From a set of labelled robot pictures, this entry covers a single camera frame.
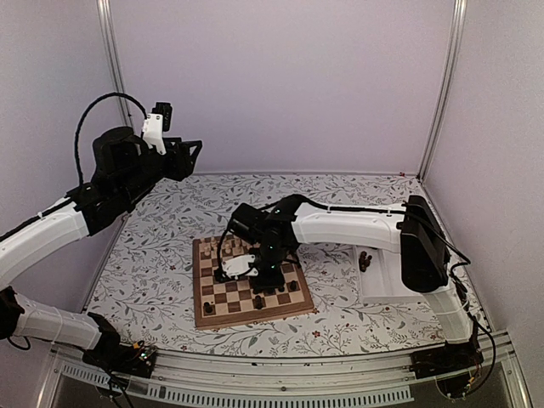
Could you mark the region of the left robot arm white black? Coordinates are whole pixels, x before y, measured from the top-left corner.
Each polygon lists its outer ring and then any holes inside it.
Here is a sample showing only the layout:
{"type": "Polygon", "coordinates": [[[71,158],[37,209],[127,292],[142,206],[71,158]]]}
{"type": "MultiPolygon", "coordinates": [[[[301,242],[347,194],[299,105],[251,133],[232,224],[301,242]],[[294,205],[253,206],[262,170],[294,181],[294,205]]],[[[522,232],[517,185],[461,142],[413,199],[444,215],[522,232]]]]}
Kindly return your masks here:
{"type": "Polygon", "coordinates": [[[111,324],[96,314],[74,314],[30,300],[12,281],[59,249],[98,234],[131,213],[162,179],[182,181],[195,168],[202,142],[137,136],[115,127],[93,141],[91,180],[1,237],[1,338],[34,337],[93,350],[109,369],[126,362],[111,324]]]}

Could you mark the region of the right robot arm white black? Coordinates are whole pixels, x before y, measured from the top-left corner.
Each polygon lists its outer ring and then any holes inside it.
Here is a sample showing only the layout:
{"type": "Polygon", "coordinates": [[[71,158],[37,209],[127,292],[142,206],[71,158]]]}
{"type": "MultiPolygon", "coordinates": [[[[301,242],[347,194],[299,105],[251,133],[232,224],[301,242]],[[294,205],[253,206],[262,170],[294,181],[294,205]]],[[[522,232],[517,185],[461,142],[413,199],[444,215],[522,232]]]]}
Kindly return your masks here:
{"type": "Polygon", "coordinates": [[[399,277],[408,290],[421,294],[443,329],[447,346],[439,363],[456,371],[471,359],[469,339],[475,324],[468,312],[466,290],[455,270],[469,259],[448,242],[420,195],[389,206],[338,206],[300,194],[267,207],[240,204],[227,230],[252,244],[247,255],[219,260],[218,275],[229,281],[247,276],[255,292],[281,288],[281,264],[302,244],[335,243],[382,251],[394,259],[384,272],[399,277]]]}

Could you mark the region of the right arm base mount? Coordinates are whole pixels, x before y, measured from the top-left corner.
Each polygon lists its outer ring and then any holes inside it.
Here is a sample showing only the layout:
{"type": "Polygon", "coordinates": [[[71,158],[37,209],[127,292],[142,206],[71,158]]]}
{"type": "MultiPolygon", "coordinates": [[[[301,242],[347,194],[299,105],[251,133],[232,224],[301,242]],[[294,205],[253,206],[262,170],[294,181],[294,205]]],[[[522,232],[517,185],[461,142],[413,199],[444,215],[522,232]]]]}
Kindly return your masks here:
{"type": "Polygon", "coordinates": [[[481,374],[484,357],[476,337],[466,343],[445,343],[411,353],[409,370],[416,379],[445,378],[437,381],[438,390],[449,399],[466,397],[481,374]]]}

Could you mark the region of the dark king piece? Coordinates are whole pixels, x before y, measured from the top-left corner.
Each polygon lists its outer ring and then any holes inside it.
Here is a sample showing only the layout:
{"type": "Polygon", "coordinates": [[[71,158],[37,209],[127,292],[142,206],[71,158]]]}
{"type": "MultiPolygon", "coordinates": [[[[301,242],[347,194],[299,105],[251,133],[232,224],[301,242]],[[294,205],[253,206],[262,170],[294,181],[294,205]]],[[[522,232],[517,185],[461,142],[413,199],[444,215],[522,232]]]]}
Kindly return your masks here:
{"type": "Polygon", "coordinates": [[[261,309],[264,306],[263,299],[260,296],[254,298],[254,308],[261,309]]]}

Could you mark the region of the wooden chess board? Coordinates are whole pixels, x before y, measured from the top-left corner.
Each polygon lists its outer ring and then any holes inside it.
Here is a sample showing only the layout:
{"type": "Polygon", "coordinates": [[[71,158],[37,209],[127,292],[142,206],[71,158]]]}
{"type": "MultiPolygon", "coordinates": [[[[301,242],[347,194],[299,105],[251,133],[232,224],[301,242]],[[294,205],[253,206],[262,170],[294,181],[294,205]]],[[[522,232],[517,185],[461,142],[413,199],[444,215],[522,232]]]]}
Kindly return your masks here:
{"type": "Polygon", "coordinates": [[[218,267],[217,255],[205,257],[199,253],[201,239],[193,240],[193,298],[195,328],[198,330],[217,330],[250,323],[281,320],[288,317],[306,315],[317,311],[302,268],[289,257],[281,265],[286,280],[286,290],[275,295],[256,294],[250,287],[249,278],[218,283],[213,271],[218,267]],[[291,292],[289,284],[297,282],[297,290],[291,292]],[[254,308],[254,298],[263,299],[261,309],[254,308]],[[209,302],[214,307],[213,315],[204,315],[203,304],[209,302]]]}

